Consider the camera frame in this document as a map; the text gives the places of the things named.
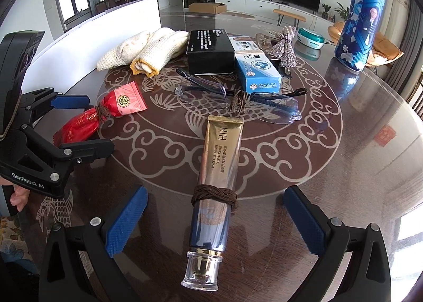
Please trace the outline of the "person's hand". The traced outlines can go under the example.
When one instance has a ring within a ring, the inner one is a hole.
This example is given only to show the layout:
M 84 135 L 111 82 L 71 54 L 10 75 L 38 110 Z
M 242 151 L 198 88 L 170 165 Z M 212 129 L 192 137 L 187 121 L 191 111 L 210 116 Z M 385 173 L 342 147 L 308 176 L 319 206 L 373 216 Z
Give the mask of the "person's hand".
M 28 203 L 30 191 L 28 189 L 20 187 L 19 185 L 12 184 L 8 180 L 4 179 L 3 177 L 0 177 L 0 183 L 1 185 L 13 186 L 14 192 L 12 193 L 10 197 L 10 203 L 12 206 L 16 207 L 18 212 L 21 212 L 23 208 L 25 207 L 25 205 Z

